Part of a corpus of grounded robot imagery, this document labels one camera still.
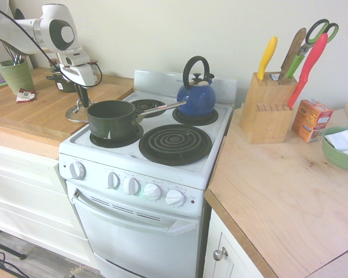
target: scissors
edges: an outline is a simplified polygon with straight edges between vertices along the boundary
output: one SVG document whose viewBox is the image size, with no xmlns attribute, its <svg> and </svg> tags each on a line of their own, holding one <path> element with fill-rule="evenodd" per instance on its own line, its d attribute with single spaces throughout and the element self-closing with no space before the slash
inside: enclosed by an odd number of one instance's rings
<svg viewBox="0 0 348 278">
<path fill-rule="evenodd" d="M 324 25 L 321 27 L 321 29 L 319 30 L 317 35 L 313 39 L 309 38 L 310 35 L 312 34 L 312 32 L 322 23 L 324 23 Z M 330 42 L 332 39 L 334 39 L 336 33 L 338 33 L 339 25 L 337 25 L 336 23 L 330 23 L 327 19 L 321 19 L 312 25 L 312 27 L 309 29 L 309 31 L 306 35 L 306 43 L 300 47 L 300 49 L 299 49 L 297 55 L 295 56 L 289 70 L 286 73 L 287 78 L 292 78 L 292 75 L 294 74 L 294 72 L 296 71 L 298 66 L 303 61 L 305 55 L 314 46 L 314 44 L 317 42 L 318 38 L 323 33 L 327 33 L 331 28 L 333 28 L 333 31 L 332 31 L 331 35 L 328 37 L 327 42 Z"/>
</svg>

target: green utensil holder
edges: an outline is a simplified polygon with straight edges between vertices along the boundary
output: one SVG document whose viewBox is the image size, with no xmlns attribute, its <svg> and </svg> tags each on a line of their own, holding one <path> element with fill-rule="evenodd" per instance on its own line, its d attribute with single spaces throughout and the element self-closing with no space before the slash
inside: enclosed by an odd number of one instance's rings
<svg viewBox="0 0 348 278">
<path fill-rule="evenodd" d="M 2 62 L 0 73 L 14 94 L 18 94 L 20 88 L 24 90 L 35 90 L 30 68 L 27 61 L 13 65 L 12 60 Z"/>
</svg>

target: oven door handle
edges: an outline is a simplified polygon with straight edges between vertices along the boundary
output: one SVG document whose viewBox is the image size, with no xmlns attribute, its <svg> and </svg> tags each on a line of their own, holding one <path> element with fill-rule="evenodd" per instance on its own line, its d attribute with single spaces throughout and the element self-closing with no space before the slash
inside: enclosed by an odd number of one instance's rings
<svg viewBox="0 0 348 278">
<path fill-rule="evenodd" d="M 177 236 L 187 233 L 191 230 L 194 230 L 197 227 L 197 223 L 194 221 L 186 221 L 182 219 L 178 219 L 174 222 L 174 224 L 170 227 L 158 227 L 152 225 L 145 225 L 140 223 L 135 223 L 133 221 L 127 221 L 120 217 L 114 216 L 109 213 L 105 213 L 104 211 L 99 210 L 97 207 L 92 206 L 92 204 L 88 204 L 86 201 L 82 200 L 82 195 L 78 194 L 72 198 L 72 202 L 75 205 L 81 206 L 87 209 L 89 212 L 93 213 L 96 217 L 112 223 L 114 225 L 145 233 L 153 233 L 167 236 Z"/>
</svg>

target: floor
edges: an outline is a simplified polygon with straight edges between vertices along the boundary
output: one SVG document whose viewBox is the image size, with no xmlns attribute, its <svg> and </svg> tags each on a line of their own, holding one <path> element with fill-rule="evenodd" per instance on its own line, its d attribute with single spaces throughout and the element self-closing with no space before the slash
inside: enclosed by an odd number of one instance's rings
<svg viewBox="0 0 348 278">
<path fill-rule="evenodd" d="M 6 260 L 30 278 L 103 278 L 100 272 L 91 267 L 82 265 L 71 259 L 48 251 L 42 247 L 31 244 L 25 240 L 0 231 L 0 243 L 27 255 L 27 258 L 20 260 L 14 255 L 5 252 Z"/>
</svg>

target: white cabinet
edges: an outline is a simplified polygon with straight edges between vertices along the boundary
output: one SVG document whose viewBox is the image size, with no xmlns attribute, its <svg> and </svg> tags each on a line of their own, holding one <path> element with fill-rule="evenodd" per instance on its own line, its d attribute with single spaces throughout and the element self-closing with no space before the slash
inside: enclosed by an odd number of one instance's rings
<svg viewBox="0 0 348 278">
<path fill-rule="evenodd" d="M 263 278 L 214 210 L 211 213 L 204 278 Z"/>
<path fill-rule="evenodd" d="M 0 230 L 97 268 L 58 161 L 0 147 Z"/>
</svg>

